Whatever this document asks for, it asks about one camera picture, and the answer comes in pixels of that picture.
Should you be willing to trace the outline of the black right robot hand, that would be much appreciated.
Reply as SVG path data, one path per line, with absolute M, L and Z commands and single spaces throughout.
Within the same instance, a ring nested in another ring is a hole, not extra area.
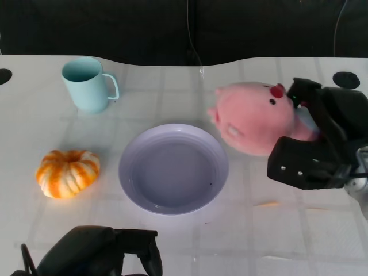
M 267 176 L 301 190 L 339 189 L 366 178 L 359 150 L 367 146 L 367 98 L 357 90 L 323 87 L 294 78 L 288 93 L 305 107 L 313 137 L 280 137 L 267 163 Z

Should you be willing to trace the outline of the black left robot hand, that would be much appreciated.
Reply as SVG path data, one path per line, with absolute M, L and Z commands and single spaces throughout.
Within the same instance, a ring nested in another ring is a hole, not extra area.
M 43 257 L 38 275 L 122 275 L 126 254 L 136 255 L 146 275 L 162 275 L 157 231 L 78 226 Z

